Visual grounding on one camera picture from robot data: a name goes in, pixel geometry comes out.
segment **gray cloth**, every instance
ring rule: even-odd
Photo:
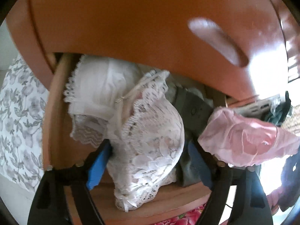
[[[189,186],[201,181],[201,172],[203,168],[201,165],[205,165],[205,162],[197,163],[192,162],[190,149],[193,149],[193,136],[198,137],[205,127],[207,121],[213,112],[213,108],[210,107],[199,95],[189,92],[187,89],[178,88],[176,99],[173,103],[180,116],[182,117],[184,129],[185,129],[185,143],[182,155],[177,164],[177,182],[183,186]],[[198,155],[201,159],[201,155],[196,150],[195,155]]]

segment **lace trim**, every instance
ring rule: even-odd
[[[75,100],[75,78],[78,75],[79,68],[86,55],[82,55],[79,62],[76,65],[75,70],[72,72],[71,77],[68,79],[68,83],[65,84],[66,89],[64,90],[64,102],[73,102]]]
[[[70,137],[84,145],[91,144],[98,148],[105,139],[107,121],[87,115],[70,116],[73,124]]]
[[[178,112],[164,97],[168,75],[168,71],[146,74],[120,99],[117,114],[108,124],[114,155],[107,169],[115,183],[116,206],[121,210],[140,207],[155,197],[160,186],[176,180],[175,172],[172,178],[167,175],[182,153],[184,128]],[[137,96],[131,99],[133,113],[122,124],[123,106],[132,96]]]

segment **pink fabric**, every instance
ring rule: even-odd
[[[155,223],[153,225],[195,225],[206,204],[201,205],[177,217]]]
[[[198,142],[206,152],[237,167],[296,154],[299,137],[271,123],[217,108]]]
[[[280,186],[278,189],[273,190],[271,194],[267,195],[267,200],[270,209],[277,205],[280,195],[283,193],[284,189]]]

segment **white wall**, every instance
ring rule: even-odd
[[[16,57],[18,50],[16,49],[10,33],[4,21],[0,26],[0,70],[7,70],[11,65],[12,58]]]
[[[26,225],[34,193],[0,175],[0,196],[15,220]]]

